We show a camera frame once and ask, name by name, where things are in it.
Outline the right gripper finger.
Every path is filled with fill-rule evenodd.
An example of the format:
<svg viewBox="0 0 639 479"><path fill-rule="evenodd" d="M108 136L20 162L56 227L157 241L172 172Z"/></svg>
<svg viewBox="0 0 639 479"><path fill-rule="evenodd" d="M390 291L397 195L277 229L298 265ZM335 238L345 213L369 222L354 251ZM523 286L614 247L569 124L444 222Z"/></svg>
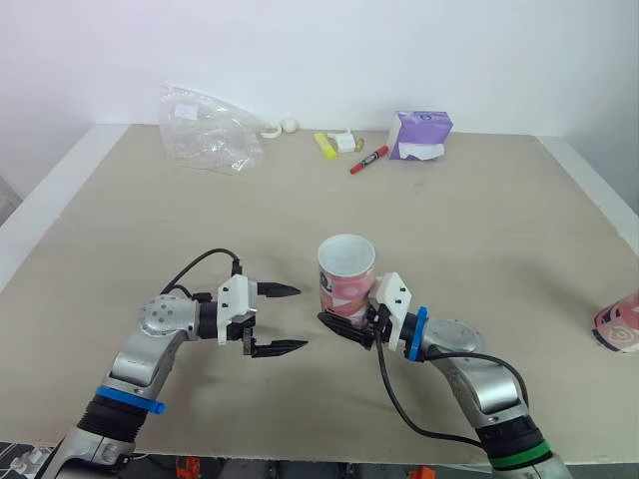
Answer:
<svg viewBox="0 0 639 479"><path fill-rule="evenodd" d="M335 334L357 343L366 350L373 346L374 332L369 327L354 326L348 319L330 312L319 313L318 319Z"/></svg>

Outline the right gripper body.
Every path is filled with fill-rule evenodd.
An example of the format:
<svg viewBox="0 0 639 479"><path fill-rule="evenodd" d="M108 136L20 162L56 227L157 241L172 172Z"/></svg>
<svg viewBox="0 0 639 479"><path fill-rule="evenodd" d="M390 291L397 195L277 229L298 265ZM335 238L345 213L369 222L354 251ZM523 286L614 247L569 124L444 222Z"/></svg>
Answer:
<svg viewBox="0 0 639 479"><path fill-rule="evenodd" d="M395 350L392 334L395 327L391 321L389 309L385 305L368 305L365 313L366 328L364 331L364 348L371 349L379 338L382 345L388 350Z"/></svg>

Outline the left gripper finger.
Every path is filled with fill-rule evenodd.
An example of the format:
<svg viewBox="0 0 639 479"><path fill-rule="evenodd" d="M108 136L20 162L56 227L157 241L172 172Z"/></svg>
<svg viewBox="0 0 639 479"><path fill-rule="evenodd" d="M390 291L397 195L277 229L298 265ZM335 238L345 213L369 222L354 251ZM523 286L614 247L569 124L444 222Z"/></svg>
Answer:
<svg viewBox="0 0 639 479"><path fill-rule="evenodd" d="M251 343L251 358L278 357L293 352L307 345L306 340L279 339L269 344L258 345L254 340Z"/></svg>
<svg viewBox="0 0 639 479"><path fill-rule="evenodd" d="M259 281L257 283L257 294L269 298L288 297L299 295L301 291L291 285L286 285L272 281Z"/></svg>

